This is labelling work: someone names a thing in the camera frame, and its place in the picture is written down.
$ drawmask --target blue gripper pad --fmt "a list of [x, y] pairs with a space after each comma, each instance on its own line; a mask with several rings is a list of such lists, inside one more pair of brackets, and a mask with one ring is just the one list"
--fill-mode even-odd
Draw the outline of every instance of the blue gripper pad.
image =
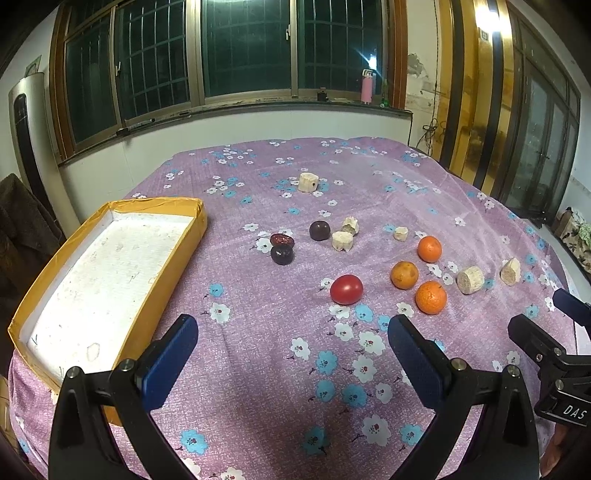
[[177, 381], [187, 360], [193, 353], [199, 337], [197, 321], [190, 315], [181, 315], [172, 327], [158, 340], [156, 355], [147, 361], [147, 369], [141, 376], [142, 404], [145, 411], [156, 410], [164, 405], [168, 394]]
[[445, 370], [447, 357], [434, 342], [423, 338], [406, 315], [392, 317], [388, 342], [423, 406], [437, 411], [443, 403], [446, 384], [451, 382], [451, 373]]

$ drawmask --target metal screw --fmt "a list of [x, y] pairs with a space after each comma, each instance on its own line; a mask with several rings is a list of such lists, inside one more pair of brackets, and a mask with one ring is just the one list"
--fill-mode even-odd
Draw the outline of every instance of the metal screw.
[[461, 372], [462, 370], [465, 370], [468, 367], [468, 364], [462, 358], [452, 358], [452, 367], [455, 370]]
[[512, 377], [518, 377], [519, 375], [521, 375], [521, 371], [515, 365], [508, 365], [507, 372]]
[[119, 364], [119, 369], [123, 370], [124, 372], [128, 372], [131, 370], [135, 365], [135, 361], [131, 358], [126, 358], [125, 360], [121, 361]]
[[74, 378], [77, 377], [79, 373], [80, 367], [72, 367], [66, 372], [66, 375], [68, 376], [68, 378]]

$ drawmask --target tangerine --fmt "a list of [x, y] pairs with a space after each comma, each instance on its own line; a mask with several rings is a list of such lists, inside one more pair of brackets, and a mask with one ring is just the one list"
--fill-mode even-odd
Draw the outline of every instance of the tangerine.
[[437, 315], [445, 308], [447, 292], [440, 283], [429, 280], [417, 289], [414, 300], [421, 312], [427, 315]]
[[412, 262], [398, 262], [392, 267], [390, 280], [396, 288], [408, 290], [417, 283], [418, 269]]
[[434, 236], [426, 236], [418, 243], [417, 253], [425, 262], [435, 263], [441, 257], [441, 243]]

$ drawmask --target purple bedspread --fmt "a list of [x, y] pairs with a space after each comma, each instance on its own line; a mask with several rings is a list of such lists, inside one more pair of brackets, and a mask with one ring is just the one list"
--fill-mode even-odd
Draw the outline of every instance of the purple bedspread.
[[[297, 190], [303, 171], [320, 177], [313, 194]], [[533, 401], [536, 368], [509, 340], [510, 318], [525, 313], [575, 349], [572, 322], [551, 302], [564, 272], [550, 247], [496, 200], [403, 144], [306, 138], [188, 151], [132, 194], [199, 197], [209, 215], [156, 335], [188, 313], [199, 323], [199, 343], [152, 414], [199, 478], [388, 479], [432, 418], [388, 345], [388, 321], [399, 312], [449, 358], [497, 371], [519, 365]], [[324, 219], [335, 231], [349, 215], [360, 225], [351, 251], [309, 237], [311, 222]], [[409, 228], [406, 242], [392, 237], [395, 226]], [[270, 257], [276, 232], [295, 239], [291, 265]], [[417, 256], [426, 234], [443, 245], [437, 265]], [[512, 257], [521, 261], [522, 281], [508, 287], [499, 271]], [[389, 273], [400, 260], [416, 263], [420, 283], [445, 286], [441, 314], [418, 311], [415, 288], [392, 286]], [[486, 284], [465, 296], [454, 279], [472, 265]], [[327, 288], [347, 273], [365, 288], [351, 308], [332, 303]], [[9, 377], [12, 424], [46, 475], [51, 392], [18, 355]], [[478, 413], [444, 472], [457, 467]], [[538, 421], [542, 448], [550, 428]], [[128, 465], [146, 475], [122, 429], [113, 432]]]

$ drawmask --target white foam liner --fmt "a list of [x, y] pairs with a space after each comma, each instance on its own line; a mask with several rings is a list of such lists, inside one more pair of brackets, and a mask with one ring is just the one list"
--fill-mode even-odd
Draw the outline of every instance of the white foam liner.
[[68, 259], [20, 339], [59, 384], [72, 365], [111, 370], [144, 299], [193, 220], [107, 211]]

